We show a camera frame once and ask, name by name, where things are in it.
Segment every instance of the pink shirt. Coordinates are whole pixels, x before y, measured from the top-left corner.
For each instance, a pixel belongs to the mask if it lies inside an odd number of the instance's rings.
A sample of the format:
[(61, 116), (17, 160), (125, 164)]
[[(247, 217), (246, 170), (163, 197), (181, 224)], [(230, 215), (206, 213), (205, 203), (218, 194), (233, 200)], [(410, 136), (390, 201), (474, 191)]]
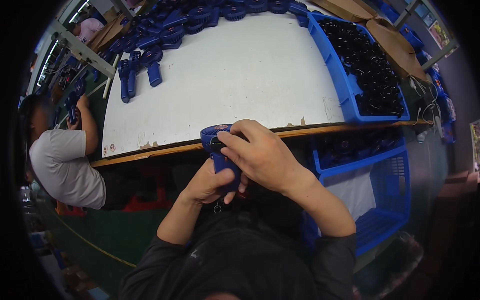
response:
[(80, 23), (80, 26), (82, 27), (82, 29), (78, 38), (83, 43), (89, 41), (95, 31), (102, 30), (103, 28), (103, 24), (99, 20), (94, 18), (84, 20)]

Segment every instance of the left hand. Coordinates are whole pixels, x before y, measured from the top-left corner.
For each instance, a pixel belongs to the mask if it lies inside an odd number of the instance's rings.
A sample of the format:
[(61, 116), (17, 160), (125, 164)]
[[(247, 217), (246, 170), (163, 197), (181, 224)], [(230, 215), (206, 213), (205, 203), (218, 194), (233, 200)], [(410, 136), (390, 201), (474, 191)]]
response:
[[(181, 193), (187, 199), (195, 201), (198, 204), (212, 203), (221, 196), (217, 188), (229, 184), (234, 179), (235, 174), (229, 168), (223, 169), (215, 174), (213, 160), (208, 158)], [(244, 192), (248, 183), (245, 174), (242, 173), (240, 181), (239, 191)], [(224, 198), (224, 203), (229, 204), (234, 196), (235, 192), (228, 192)]]
[(80, 122), (82, 117), (78, 108), (75, 109), (75, 115), (77, 116), (77, 122), (75, 122), (74, 125), (70, 123), (70, 117), (67, 117), (67, 127), (70, 130), (77, 130), (80, 128)]

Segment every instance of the yellow floor line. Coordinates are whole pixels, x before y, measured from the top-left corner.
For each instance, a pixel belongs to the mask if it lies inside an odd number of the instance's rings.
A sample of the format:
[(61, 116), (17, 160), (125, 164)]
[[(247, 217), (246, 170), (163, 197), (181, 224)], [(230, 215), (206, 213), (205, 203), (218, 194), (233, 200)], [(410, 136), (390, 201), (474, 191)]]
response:
[(45, 208), (50, 211), (54, 216), (57, 217), (58, 220), (60, 220), (60, 222), (62, 222), (66, 228), (68, 228), (71, 232), (73, 232), (76, 236), (78, 236), (79, 238), (81, 238), (85, 243), (89, 244), (90, 246), (92, 246), (93, 248), (97, 249), (98, 251), (102, 252), (103, 254), (105, 254), (106, 256), (109, 256), (121, 263), (124, 263), (126, 265), (129, 265), (130, 267), (133, 267), (135, 268), (136, 265), (132, 264), (132, 263), (129, 263), (121, 258), (118, 258), (117, 256), (113, 255), (113, 254), (110, 254), (108, 253), (107, 251), (95, 246), (94, 244), (92, 244), (91, 242), (87, 241), (84, 237), (82, 237), (80, 234), (76, 233), (75, 230), (73, 230), (70, 226), (68, 226), (59, 216), (56, 212), (52, 211), (50, 208), (47, 207), (47, 205), (45, 204)]

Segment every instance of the right hand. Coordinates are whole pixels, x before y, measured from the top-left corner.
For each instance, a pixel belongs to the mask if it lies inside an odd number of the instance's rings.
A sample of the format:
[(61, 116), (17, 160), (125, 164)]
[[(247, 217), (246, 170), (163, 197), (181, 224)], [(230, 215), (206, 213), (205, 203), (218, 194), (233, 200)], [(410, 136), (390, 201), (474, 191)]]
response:
[(77, 107), (84, 107), (88, 108), (90, 106), (90, 102), (85, 94), (80, 96), (80, 99), (77, 101)]
[[(238, 137), (243, 134), (248, 142)], [(313, 174), (304, 168), (292, 152), (268, 128), (254, 120), (235, 122), (230, 133), (219, 132), (226, 145), (221, 149), (245, 175), (269, 190), (288, 195)]]

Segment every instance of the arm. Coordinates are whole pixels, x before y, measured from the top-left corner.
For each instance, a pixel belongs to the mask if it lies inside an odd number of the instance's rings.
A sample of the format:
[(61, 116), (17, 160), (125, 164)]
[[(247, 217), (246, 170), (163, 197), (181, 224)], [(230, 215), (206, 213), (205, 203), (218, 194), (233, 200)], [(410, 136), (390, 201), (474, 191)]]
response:
[(82, 130), (85, 131), (85, 155), (93, 153), (98, 144), (95, 120), (88, 107), (88, 98), (83, 94), (77, 102), (77, 108), (82, 116)]
[[(248, 142), (237, 135), (243, 134)], [(344, 237), (356, 232), (355, 222), (343, 202), (329, 192), (293, 156), (283, 141), (253, 120), (235, 122), (218, 138), (228, 156), (245, 175), (264, 187), (280, 192), (305, 209), (326, 236)]]
[[(235, 175), (230, 169), (215, 174), (213, 160), (207, 159), (158, 226), (156, 236), (172, 244), (185, 245), (192, 235), (202, 204), (217, 200), (220, 193), (216, 189), (232, 182), (234, 178)], [(246, 185), (241, 183), (239, 189), (244, 192), (245, 187)], [(235, 192), (228, 193), (225, 196), (226, 203), (230, 202), (234, 195)]]
[(85, 45), (90, 46), (90, 44), (95, 40), (95, 38), (97, 37), (97, 35), (98, 35), (99, 33), (100, 33), (100, 30), (95, 31), (95, 32), (92, 34), (92, 36), (90, 37), (90, 39), (85, 42)]

